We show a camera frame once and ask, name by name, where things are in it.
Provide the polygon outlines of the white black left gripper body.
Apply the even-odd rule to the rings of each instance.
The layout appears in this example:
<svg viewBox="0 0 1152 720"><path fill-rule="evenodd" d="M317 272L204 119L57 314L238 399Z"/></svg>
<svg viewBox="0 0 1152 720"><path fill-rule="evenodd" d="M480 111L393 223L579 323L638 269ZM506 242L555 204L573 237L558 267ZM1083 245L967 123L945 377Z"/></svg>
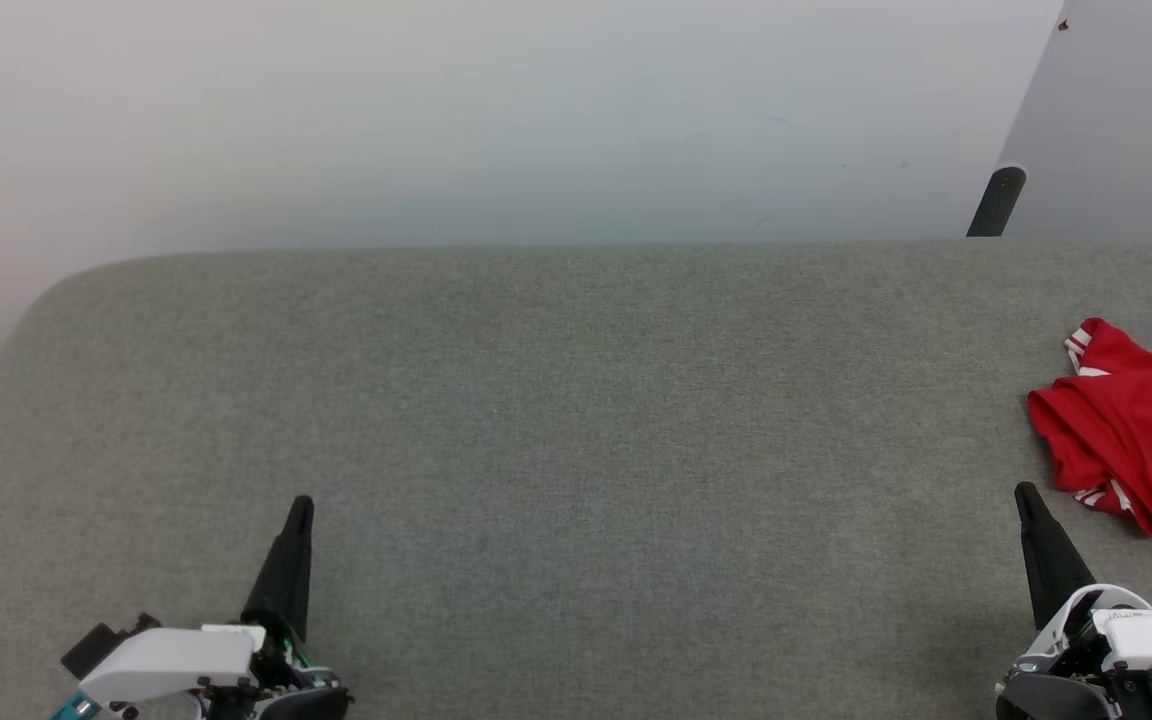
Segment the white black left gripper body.
<svg viewBox="0 0 1152 720"><path fill-rule="evenodd" d="M355 702L335 670L306 660L301 630L280 612L198 629L143 612L129 630L94 626L61 665L77 691L55 719L137 719L147 702L172 697L197 719L343 719Z"/></svg>

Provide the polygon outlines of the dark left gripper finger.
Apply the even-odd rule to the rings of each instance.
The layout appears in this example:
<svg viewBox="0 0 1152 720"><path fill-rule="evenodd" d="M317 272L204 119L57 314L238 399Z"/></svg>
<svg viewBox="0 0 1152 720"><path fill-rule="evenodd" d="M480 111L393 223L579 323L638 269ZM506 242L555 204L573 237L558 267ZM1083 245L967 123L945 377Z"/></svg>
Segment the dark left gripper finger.
<svg viewBox="0 0 1152 720"><path fill-rule="evenodd" d="M242 623L262 626L273 637L294 644L306 639L312 526L314 501L306 495L294 498L238 615Z"/></svg>

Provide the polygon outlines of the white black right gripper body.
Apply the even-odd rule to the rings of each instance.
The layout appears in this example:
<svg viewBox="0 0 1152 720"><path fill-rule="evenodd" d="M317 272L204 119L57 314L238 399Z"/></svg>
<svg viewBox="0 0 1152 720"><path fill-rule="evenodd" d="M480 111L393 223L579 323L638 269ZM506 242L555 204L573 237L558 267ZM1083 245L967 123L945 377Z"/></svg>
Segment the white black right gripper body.
<svg viewBox="0 0 1152 720"><path fill-rule="evenodd" d="M996 683L996 719L1152 719L1152 605L1091 584L1030 594L1037 635Z"/></svg>

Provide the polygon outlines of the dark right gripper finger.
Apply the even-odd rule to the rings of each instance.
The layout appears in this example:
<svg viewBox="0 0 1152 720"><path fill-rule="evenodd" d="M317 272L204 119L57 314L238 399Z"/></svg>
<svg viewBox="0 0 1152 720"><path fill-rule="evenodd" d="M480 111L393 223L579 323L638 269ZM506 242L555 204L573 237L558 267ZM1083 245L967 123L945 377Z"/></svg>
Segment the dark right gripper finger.
<svg viewBox="0 0 1152 720"><path fill-rule="evenodd" d="M1036 629L1043 629L1082 588L1096 583L1064 526L1049 511L1032 482L1016 484L1021 555Z"/></svg>

